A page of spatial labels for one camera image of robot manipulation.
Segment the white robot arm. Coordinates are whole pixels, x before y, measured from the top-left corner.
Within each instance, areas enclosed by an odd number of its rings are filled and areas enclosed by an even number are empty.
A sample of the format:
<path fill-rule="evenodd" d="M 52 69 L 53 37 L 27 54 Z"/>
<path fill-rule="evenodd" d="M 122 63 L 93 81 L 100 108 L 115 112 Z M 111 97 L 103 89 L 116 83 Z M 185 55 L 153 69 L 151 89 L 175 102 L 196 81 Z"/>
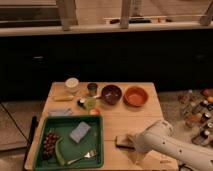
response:
<path fill-rule="evenodd" d="M 172 133 L 169 122 L 158 120 L 143 132 L 136 133 L 133 144 L 139 153 L 155 150 L 199 171 L 213 171 L 213 150 L 175 139 Z"/>

